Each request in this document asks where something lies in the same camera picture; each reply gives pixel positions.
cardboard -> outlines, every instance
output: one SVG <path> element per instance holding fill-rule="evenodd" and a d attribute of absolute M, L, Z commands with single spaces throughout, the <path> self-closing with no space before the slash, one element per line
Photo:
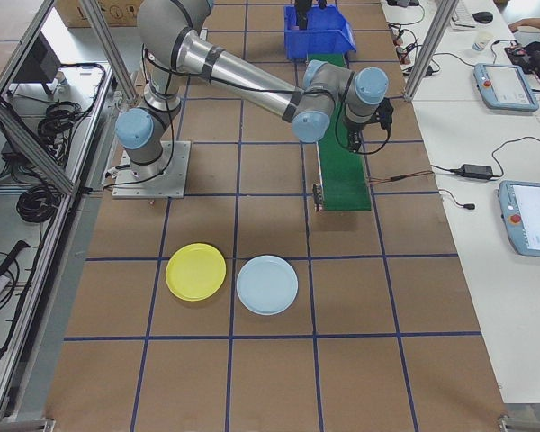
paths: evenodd
<path fill-rule="evenodd" d="M 135 27 L 143 0 L 99 0 L 100 8 L 111 27 Z M 90 27 L 78 0 L 58 0 L 56 10 L 67 27 Z"/>

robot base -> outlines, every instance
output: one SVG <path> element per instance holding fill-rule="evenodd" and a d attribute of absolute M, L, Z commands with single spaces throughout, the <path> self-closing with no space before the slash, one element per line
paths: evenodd
<path fill-rule="evenodd" d="M 156 199 L 156 198 L 184 198 L 186 188 L 186 174 L 190 159 L 190 141 L 176 141 L 174 143 L 174 156 L 163 175 L 139 184 L 125 184 L 113 188 L 112 197 L 116 199 Z M 170 155 L 172 141 L 162 141 L 165 154 Z M 122 165 L 130 163 L 130 158 L 124 152 Z M 137 182 L 131 170 L 118 172 L 116 184 Z"/>

keyboard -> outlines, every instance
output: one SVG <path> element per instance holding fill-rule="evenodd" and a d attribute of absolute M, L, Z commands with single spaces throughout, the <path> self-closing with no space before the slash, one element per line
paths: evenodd
<path fill-rule="evenodd" d="M 436 5 L 440 5 L 440 0 L 436 0 Z M 476 21 L 468 11 L 464 0 L 458 1 L 458 5 L 452 14 L 450 25 L 456 30 L 466 30 L 470 32 L 476 30 Z"/>

mouse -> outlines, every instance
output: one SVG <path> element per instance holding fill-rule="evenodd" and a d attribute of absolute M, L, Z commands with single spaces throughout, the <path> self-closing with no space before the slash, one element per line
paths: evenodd
<path fill-rule="evenodd" d="M 472 18 L 481 24 L 488 24 L 492 22 L 494 15 L 490 12 L 477 12 L 472 14 Z"/>

screen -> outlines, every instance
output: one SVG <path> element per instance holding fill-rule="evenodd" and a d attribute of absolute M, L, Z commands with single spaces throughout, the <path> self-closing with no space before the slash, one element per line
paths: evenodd
<path fill-rule="evenodd" d="M 529 249 L 540 250 L 540 187 L 514 185 Z"/>
<path fill-rule="evenodd" d="M 530 99 L 513 67 L 486 67 L 496 99 L 504 104 L 529 105 Z"/>

